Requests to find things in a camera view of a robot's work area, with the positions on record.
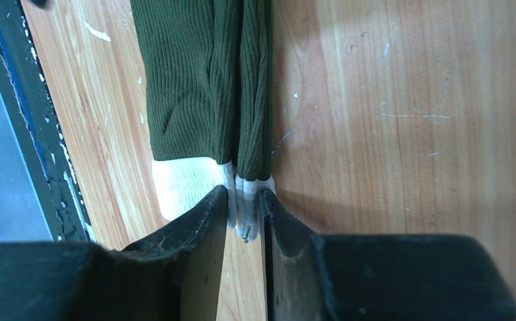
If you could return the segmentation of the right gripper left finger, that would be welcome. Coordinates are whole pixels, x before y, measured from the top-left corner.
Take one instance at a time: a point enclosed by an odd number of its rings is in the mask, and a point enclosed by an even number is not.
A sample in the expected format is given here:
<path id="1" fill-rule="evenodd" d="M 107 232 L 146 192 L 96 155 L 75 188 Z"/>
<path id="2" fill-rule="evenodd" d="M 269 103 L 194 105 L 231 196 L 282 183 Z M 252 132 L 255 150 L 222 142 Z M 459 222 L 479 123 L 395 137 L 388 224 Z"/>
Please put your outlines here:
<path id="1" fill-rule="evenodd" d="M 227 218 L 228 192 L 219 185 L 179 218 L 112 250 L 107 320 L 215 320 Z"/>

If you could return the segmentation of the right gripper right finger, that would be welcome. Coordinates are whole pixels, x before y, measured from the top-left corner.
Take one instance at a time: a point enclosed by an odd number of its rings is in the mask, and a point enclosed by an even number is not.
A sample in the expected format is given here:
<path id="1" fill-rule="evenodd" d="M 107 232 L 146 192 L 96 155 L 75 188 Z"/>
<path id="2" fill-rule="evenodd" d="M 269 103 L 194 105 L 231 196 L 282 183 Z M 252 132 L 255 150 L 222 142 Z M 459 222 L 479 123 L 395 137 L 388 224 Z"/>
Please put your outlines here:
<path id="1" fill-rule="evenodd" d="M 315 232 L 288 212 L 270 189 L 258 201 L 268 320 L 324 320 Z"/>

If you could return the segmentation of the green underwear white waistband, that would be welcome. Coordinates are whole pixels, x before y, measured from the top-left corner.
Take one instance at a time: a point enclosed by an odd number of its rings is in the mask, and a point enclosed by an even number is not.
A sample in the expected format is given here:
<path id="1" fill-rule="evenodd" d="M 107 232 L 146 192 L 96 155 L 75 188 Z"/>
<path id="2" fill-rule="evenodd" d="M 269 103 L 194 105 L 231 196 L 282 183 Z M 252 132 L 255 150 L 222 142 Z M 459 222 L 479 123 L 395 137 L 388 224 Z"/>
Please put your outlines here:
<path id="1" fill-rule="evenodd" d="M 259 233 L 256 197 L 274 189 L 269 1 L 132 1 L 147 79 L 152 176 L 172 221 L 214 187 L 228 226 Z"/>

